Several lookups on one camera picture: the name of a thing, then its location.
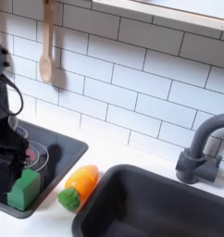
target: sink basin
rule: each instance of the sink basin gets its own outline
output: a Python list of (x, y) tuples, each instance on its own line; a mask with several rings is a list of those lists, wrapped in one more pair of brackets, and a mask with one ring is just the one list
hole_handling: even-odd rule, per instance
[(72, 224), (74, 237), (224, 237), (224, 198), (133, 166), (111, 168)]

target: orange carrot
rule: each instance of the orange carrot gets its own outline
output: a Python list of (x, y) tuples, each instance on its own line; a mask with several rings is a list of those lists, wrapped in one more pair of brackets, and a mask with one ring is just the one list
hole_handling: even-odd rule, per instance
[(91, 195), (97, 180), (98, 168), (96, 166), (77, 169), (66, 181), (65, 190), (58, 195), (58, 201), (66, 209), (76, 209)]

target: wooden spoon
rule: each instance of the wooden spoon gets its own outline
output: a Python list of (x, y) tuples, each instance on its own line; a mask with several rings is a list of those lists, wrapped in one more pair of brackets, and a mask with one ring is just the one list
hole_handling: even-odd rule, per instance
[(53, 80), (54, 62), (52, 58), (53, 22), (55, 0), (43, 0), (44, 3), (44, 27), (43, 27), (43, 54), (40, 60), (40, 73), (45, 83)]

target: wall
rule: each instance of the wall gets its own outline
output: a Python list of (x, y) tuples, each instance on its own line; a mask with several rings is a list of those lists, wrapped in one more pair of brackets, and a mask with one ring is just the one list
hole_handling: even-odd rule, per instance
[[(198, 126), (224, 113), (224, 32), (82, 0), (56, 2), (55, 81), (42, 82), (42, 0), (0, 0), (6, 74), (21, 119), (53, 121), (176, 161)], [(19, 106), (9, 90), (13, 110)], [(224, 130), (205, 153), (224, 157)], [(221, 163), (224, 177), (224, 161)]]

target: gray faucet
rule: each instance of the gray faucet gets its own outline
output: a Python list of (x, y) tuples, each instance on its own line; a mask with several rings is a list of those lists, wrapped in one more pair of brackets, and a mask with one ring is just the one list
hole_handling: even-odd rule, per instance
[(203, 179), (214, 182), (222, 159), (207, 159), (203, 151), (208, 137), (216, 130), (224, 128), (224, 114), (205, 121), (196, 131), (190, 148), (180, 153), (176, 166), (177, 178), (185, 183), (194, 184)]

